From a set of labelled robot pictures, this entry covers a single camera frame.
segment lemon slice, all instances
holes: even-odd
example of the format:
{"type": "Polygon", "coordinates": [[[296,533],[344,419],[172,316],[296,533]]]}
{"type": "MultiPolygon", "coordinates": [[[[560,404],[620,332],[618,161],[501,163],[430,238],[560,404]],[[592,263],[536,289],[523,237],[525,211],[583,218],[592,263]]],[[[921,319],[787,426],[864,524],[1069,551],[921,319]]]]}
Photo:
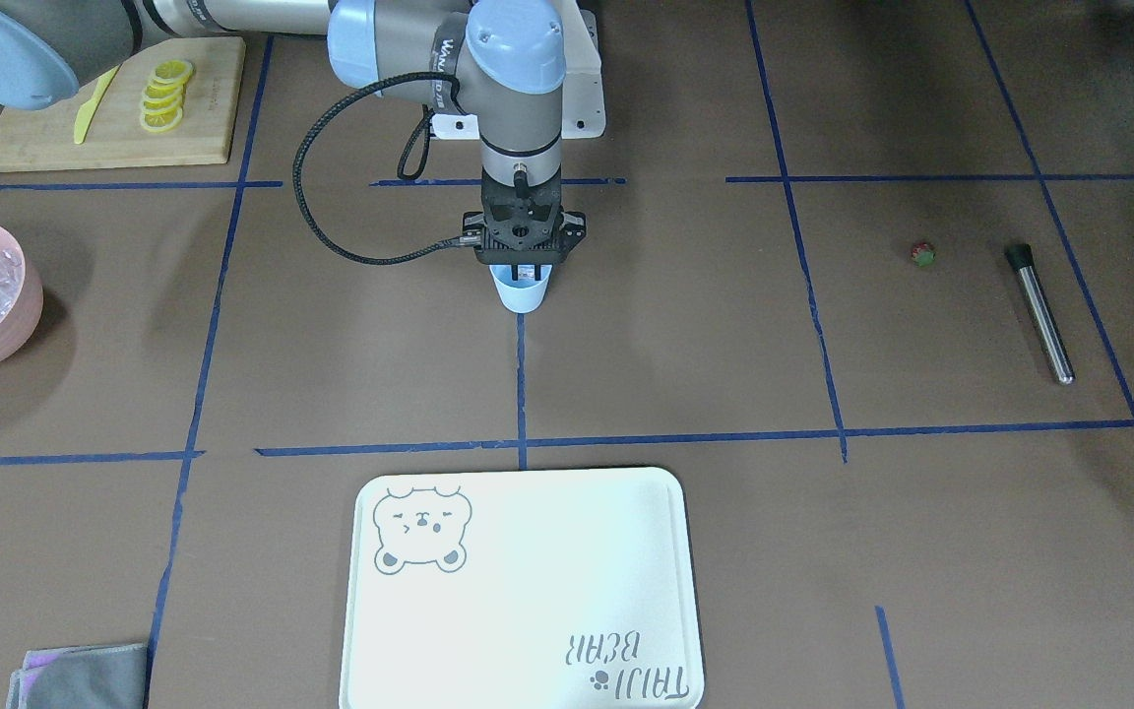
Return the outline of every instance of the lemon slice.
{"type": "Polygon", "coordinates": [[[183,104],[181,99],[174,99],[166,103],[159,103],[159,104],[150,104],[144,101],[139,108],[141,111],[143,111],[143,116],[163,116],[163,113],[170,112],[172,111],[172,109],[181,108],[181,104],[183,104]]]}
{"type": "Polygon", "coordinates": [[[175,84],[171,86],[156,86],[154,84],[147,84],[143,90],[143,102],[161,103],[170,99],[175,99],[177,95],[181,95],[185,91],[185,86],[180,84],[175,84]]]}
{"type": "Polygon", "coordinates": [[[172,130],[181,121],[181,107],[174,107],[169,111],[163,113],[153,113],[149,116],[147,113],[139,113],[138,125],[143,126],[143,130],[147,133],[166,133],[166,130],[172,130]]]}
{"type": "Polygon", "coordinates": [[[152,69],[150,81],[156,86],[174,86],[186,84],[195,73],[195,64],[186,59],[169,59],[166,62],[156,64],[152,69]]]}

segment white mount plate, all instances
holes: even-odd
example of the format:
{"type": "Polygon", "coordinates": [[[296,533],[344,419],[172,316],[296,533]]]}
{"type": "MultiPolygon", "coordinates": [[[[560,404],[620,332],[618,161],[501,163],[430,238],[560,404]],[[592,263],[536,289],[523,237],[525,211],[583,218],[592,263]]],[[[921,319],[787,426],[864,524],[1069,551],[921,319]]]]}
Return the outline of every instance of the white mount plate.
{"type": "Polygon", "coordinates": [[[341,709],[692,709],[680,484],[660,467],[379,476],[356,498],[341,709]]]}
{"type": "MultiPolygon", "coordinates": [[[[598,138],[607,130],[607,100],[602,94],[602,59],[598,50],[598,18],[576,0],[557,0],[564,18],[567,77],[564,78],[564,138],[598,138]]],[[[431,135],[440,140],[479,140],[475,116],[432,116],[431,135]]]]}

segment lemon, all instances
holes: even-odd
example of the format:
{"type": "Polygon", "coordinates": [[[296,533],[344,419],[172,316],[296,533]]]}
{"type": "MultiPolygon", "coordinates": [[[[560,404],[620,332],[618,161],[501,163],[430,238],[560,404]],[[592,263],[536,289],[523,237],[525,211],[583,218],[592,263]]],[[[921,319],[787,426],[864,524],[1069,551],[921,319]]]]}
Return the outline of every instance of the lemon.
{"type": "Polygon", "coordinates": [[[166,111],[163,113],[154,113],[154,116],[149,116],[147,113],[139,113],[138,125],[143,126],[143,130],[147,133],[166,133],[166,130],[172,130],[181,121],[181,107],[176,107],[166,111]]]}
{"type": "Polygon", "coordinates": [[[150,81],[156,86],[186,84],[193,73],[195,73],[195,64],[191,64],[186,59],[169,59],[167,62],[156,64],[150,81]]]}

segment stainless steel tube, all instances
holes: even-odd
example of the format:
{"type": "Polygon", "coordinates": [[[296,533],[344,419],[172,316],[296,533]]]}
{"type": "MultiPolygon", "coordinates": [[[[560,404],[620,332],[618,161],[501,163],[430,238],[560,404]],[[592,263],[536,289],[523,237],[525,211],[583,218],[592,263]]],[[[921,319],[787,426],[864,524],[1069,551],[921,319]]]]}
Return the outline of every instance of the stainless steel tube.
{"type": "Polygon", "coordinates": [[[329,0],[138,0],[169,32],[204,36],[223,32],[327,34],[329,0]]]}
{"type": "Polygon", "coordinates": [[[1026,306],[1031,310],[1035,331],[1040,334],[1040,344],[1048,355],[1048,365],[1058,383],[1068,385],[1075,381],[1075,371],[1070,368],[1070,358],[1066,357],[1066,346],[1061,343],[1061,334],[1057,331],[1057,322],[1052,311],[1048,309],[1048,297],[1044,297],[1040,277],[1035,275],[1034,256],[1031,246],[1016,243],[1005,251],[1013,271],[1022,284],[1022,295],[1026,296],[1026,306]]]}

